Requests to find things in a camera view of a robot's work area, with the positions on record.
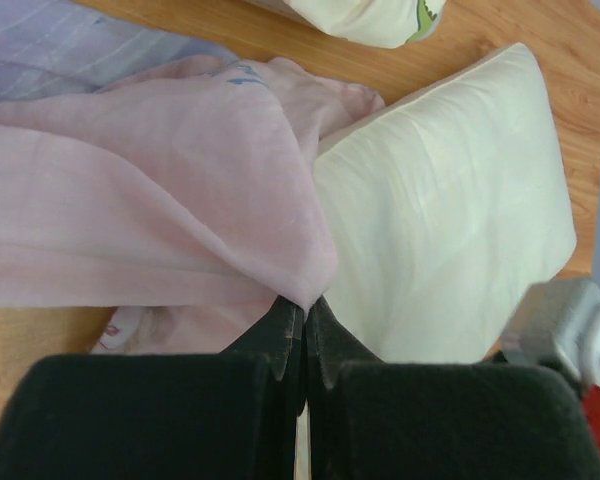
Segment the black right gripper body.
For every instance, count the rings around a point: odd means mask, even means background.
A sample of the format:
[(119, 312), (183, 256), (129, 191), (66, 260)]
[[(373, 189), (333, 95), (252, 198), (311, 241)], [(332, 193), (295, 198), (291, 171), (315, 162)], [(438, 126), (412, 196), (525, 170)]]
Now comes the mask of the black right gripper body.
[(531, 285), (489, 359), (560, 373), (580, 397), (600, 447), (600, 287), (592, 279)]

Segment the cream white pillow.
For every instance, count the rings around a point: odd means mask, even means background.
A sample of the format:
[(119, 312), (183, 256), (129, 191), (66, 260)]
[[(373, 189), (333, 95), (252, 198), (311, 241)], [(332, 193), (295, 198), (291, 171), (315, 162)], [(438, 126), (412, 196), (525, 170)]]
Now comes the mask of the cream white pillow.
[[(485, 361), (577, 243), (545, 81), (521, 43), (324, 139), (315, 182), (339, 255), (320, 300), (388, 363)], [(299, 434), (297, 473), (314, 479), (308, 408)]]

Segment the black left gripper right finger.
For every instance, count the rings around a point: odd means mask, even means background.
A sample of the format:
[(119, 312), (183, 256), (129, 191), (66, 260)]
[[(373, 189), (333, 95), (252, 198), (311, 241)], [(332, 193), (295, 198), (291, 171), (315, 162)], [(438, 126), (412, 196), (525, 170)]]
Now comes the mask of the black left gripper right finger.
[(388, 363), (325, 300), (304, 347), (314, 479), (600, 479), (579, 394), (555, 365)]

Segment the cream floral printed cloth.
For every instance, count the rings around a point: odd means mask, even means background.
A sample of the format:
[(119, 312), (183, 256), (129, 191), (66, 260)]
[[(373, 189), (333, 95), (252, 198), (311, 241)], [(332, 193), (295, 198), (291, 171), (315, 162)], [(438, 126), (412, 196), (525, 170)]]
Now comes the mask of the cream floral printed cloth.
[(421, 41), (440, 23), (445, 0), (261, 0), (256, 6), (322, 33), (370, 47)]

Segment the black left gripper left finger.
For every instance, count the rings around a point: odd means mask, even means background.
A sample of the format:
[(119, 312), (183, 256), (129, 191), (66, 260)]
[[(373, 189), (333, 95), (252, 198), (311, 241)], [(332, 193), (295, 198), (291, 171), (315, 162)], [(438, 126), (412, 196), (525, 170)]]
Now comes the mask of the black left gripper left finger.
[(55, 355), (0, 418), (0, 479), (290, 479), (303, 312), (216, 354)]

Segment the pink blue printed pillowcase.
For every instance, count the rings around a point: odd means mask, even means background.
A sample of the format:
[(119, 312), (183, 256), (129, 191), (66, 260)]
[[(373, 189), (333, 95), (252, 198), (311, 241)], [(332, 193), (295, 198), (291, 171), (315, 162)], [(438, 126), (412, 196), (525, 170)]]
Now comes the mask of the pink blue printed pillowcase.
[(362, 86), (105, 16), (0, 1), (0, 308), (112, 307), (102, 350), (217, 351), (337, 253), (320, 141)]

